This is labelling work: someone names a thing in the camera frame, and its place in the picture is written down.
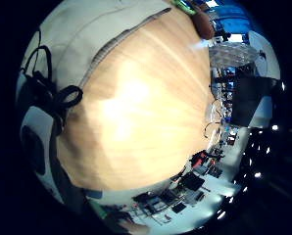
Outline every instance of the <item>white fabric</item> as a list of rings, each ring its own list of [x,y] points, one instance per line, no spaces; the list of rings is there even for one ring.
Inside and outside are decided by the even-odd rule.
[[[110,40],[133,29],[151,16],[168,10],[161,0],[66,0],[42,23],[41,45],[52,53],[53,81],[58,90],[83,85],[92,60]],[[38,45],[35,33],[24,55]],[[45,55],[39,53],[36,69],[47,75]]]
[[[54,182],[50,160],[49,160],[49,144],[51,138],[51,131],[54,120],[51,116],[43,112],[41,109],[31,106],[29,107],[26,115],[24,116],[20,138],[23,142],[22,130],[25,126],[29,127],[31,131],[33,131],[42,141],[43,149],[44,149],[44,161],[45,161],[45,173],[43,175],[39,173],[35,173],[44,187],[52,192],[52,196],[58,200],[60,203],[64,203],[61,194]]]

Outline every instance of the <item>wooden table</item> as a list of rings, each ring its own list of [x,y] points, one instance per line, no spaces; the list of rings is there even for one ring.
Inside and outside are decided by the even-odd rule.
[[[208,49],[191,49],[199,41],[188,16],[172,7],[102,61],[58,138],[59,160],[74,185],[149,186],[206,149],[213,96]]]

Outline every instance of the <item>black cable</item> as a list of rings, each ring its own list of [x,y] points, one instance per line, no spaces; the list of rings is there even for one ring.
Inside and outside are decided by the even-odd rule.
[[[40,28],[37,29],[37,32],[38,32],[38,47],[40,47],[40,43],[41,43],[41,30],[40,30]],[[32,68],[33,71],[35,71],[37,59],[38,59],[38,51],[36,53],[35,63],[34,63],[34,66]]]
[[[206,129],[207,129],[207,127],[208,127],[210,124],[220,124],[220,122],[219,122],[219,121],[217,121],[217,122],[209,122],[209,123],[206,125],[206,127],[205,127],[205,129],[204,129],[204,136],[205,136],[205,138],[207,138],[207,139],[208,139],[208,136],[206,135]]]
[[[32,59],[32,57],[34,56],[35,53],[37,53],[39,50],[43,50],[46,53],[46,61],[47,61],[47,69],[48,69],[48,80],[52,80],[52,64],[51,64],[51,52],[49,50],[49,48],[45,45],[39,46],[37,48],[35,48],[32,53],[30,54],[30,56],[28,57],[25,67],[24,67],[24,73],[27,73],[28,70],[28,66],[30,64],[30,61]]]

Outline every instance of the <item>wire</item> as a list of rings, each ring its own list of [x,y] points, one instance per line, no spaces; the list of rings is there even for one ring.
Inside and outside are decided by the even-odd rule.
[[[38,31],[38,47],[40,47],[40,43],[41,43],[41,30],[40,30],[40,28],[38,28],[37,31]],[[38,59],[38,51],[37,51],[37,53],[36,53],[35,63],[34,63],[34,66],[33,66],[33,68],[32,68],[33,71],[35,71],[35,67],[36,67],[37,59]]]
[[[207,139],[208,139],[208,136],[206,135],[206,129],[207,129],[207,127],[208,127],[210,124],[220,124],[220,122],[219,122],[219,121],[217,121],[217,122],[209,122],[209,123],[206,125],[206,127],[205,127],[205,129],[204,129],[204,136],[205,136],[205,138],[207,138]]]

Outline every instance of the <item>black strap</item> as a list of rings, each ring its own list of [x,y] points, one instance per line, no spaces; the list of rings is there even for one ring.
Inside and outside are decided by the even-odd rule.
[[[71,96],[72,94],[75,94],[75,97],[69,101],[67,101],[67,98]],[[77,105],[83,95],[83,91],[74,85],[67,86],[66,88],[59,91],[53,99],[53,105],[54,109],[68,109],[70,107],[73,107]]]
[[[32,57],[34,56],[35,53],[37,53],[39,50],[43,50],[46,54],[46,61],[47,61],[47,69],[48,69],[48,75],[47,78],[51,81],[52,80],[52,64],[51,64],[51,52],[49,50],[49,48],[45,45],[41,45],[38,46],[37,48],[35,48],[32,53],[30,54],[30,56],[27,59],[27,62],[25,64],[24,67],[24,73],[27,73],[28,70],[28,66],[30,64],[30,61],[32,59]]]

